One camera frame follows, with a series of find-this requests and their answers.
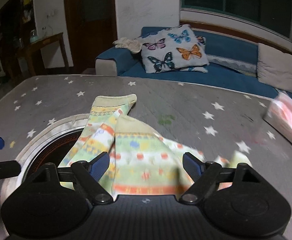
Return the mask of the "dark wooden door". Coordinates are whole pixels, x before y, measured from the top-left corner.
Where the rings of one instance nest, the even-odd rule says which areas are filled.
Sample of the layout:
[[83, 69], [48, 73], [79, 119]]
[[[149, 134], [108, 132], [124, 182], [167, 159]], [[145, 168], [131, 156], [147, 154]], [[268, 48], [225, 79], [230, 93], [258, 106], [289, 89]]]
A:
[[117, 39], [115, 0], [64, 0], [64, 8], [73, 72], [80, 74]]

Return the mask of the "dark bookshelf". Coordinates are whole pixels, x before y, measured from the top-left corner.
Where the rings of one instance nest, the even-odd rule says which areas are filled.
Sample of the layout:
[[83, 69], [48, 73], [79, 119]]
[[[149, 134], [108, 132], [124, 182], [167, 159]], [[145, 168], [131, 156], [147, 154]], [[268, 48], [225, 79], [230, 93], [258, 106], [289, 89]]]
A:
[[17, 54], [30, 44], [35, 29], [33, 0], [9, 0], [0, 9], [0, 62], [13, 81], [22, 78]]

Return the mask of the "blue sofa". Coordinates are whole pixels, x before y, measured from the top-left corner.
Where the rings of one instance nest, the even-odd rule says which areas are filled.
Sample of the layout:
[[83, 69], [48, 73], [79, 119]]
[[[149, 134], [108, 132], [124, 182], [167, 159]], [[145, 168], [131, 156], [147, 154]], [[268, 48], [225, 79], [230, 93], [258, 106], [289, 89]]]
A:
[[140, 54], [110, 48], [96, 58], [96, 73], [102, 76], [129, 76], [197, 83], [275, 98], [278, 89], [261, 83], [257, 77], [258, 46], [247, 40], [202, 30], [195, 35], [205, 48], [207, 67], [148, 74]]

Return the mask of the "butterfly print pillow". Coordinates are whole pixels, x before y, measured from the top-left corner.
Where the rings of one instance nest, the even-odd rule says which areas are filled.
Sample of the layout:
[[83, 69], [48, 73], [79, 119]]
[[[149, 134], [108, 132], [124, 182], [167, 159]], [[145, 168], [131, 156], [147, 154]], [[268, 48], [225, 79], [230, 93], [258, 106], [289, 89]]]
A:
[[169, 71], [207, 73], [206, 53], [189, 25], [166, 28], [137, 38], [147, 74]]

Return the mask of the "pink tissue box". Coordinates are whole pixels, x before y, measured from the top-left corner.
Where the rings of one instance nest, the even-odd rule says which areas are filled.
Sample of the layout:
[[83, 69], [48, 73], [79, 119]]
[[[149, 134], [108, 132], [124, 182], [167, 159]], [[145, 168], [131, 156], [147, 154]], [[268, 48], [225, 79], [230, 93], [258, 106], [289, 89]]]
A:
[[283, 92], [271, 100], [263, 119], [292, 144], [292, 98]]

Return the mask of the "dark wooden side table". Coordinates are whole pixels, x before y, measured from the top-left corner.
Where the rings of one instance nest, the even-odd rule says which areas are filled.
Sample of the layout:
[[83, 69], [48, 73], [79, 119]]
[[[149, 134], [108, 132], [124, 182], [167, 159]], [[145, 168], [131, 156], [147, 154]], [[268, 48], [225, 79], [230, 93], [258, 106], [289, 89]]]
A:
[[38, 51], [40, 51], [43, 63], [50, 64], [58, 50], [61, 52], [64, 68], [66, 69], [66, 73], [68, 73], [69, 63], [65, 49], [63, 32], [30, 43], [19, 51], [19, 55], [17, 57], [23, 57], [26, 60], [30, 76], [36, 76], [33, 54], [36, 54]]

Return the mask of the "grey star-patterned table cover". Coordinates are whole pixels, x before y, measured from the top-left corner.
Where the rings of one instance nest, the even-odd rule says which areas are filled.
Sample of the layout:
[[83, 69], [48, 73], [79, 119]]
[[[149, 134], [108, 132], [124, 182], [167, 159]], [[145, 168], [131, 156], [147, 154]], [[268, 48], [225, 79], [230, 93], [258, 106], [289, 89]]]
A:
[[[186, 152], [201, 161], [250, 164], [292, 210], [292, 144], [265, 120], [272, 99], [227, 89], [132, 77], [31, 77], [0, 100], [0, 161], [21, 173], [0, 180], [0, 207], [58, 138], [76, 135], [57, 165], [109, 152], [100, 184], [121, 194], [181, 196], [193, 184]], [[292, 239], [292, 212], [285, 237]], [[7, 236], [0, 217], [0, 239]]]

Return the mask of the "beige cushion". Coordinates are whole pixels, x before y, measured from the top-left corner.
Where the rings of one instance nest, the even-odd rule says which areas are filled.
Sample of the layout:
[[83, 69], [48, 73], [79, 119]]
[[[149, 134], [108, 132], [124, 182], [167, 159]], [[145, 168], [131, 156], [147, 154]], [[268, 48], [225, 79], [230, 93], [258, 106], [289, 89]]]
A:
[[292, 55], [258, 43], [258, 81], [292, 93]]

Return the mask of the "colourful patterned children's pants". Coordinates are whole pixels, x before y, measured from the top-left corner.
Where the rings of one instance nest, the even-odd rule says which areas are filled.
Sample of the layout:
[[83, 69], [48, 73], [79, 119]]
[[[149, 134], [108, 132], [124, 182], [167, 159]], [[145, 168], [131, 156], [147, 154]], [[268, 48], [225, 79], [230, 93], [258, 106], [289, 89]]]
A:
[[205, 162], [201, 151], [162, 137], [148, 124], [128, 116], [136, 94], [98, 96], [80, 137], [59, 167], [91, 161], [102, 152], [110, 156], [100, 185], [113, 198], [119, 194], [180, 196], [193, 180], [183, 169], [189, 152]]

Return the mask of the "teal jar on table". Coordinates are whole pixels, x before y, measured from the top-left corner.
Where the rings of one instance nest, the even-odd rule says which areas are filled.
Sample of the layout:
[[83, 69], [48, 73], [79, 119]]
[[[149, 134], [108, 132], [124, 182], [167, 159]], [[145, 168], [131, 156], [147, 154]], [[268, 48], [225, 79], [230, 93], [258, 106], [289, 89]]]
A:
[[36, 42], [37, 40], [39, 39], [38, 35], [37, 35], [37, 32], [35, 29], [33, 29], [31, 32], [30, 32], [30, 43], [34, 43]]

